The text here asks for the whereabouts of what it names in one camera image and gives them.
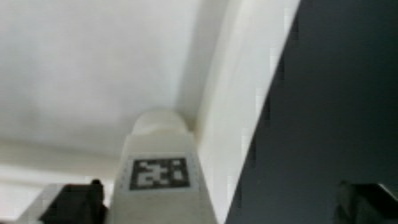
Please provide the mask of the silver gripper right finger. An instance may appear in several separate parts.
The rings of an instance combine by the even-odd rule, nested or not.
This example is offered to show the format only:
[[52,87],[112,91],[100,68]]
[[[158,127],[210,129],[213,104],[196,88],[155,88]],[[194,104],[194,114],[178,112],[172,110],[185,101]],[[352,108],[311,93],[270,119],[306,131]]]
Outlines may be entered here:
[[338,186],[334,224],[398,224],[398,194],[380,183]]

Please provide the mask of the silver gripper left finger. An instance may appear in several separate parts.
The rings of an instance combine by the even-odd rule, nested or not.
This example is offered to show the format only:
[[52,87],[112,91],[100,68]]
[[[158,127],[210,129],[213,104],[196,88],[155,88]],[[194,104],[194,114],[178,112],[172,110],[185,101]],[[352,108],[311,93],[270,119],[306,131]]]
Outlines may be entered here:
[[105,224],[109,208],[98,179],[85,184],[50,184],[16,224]]

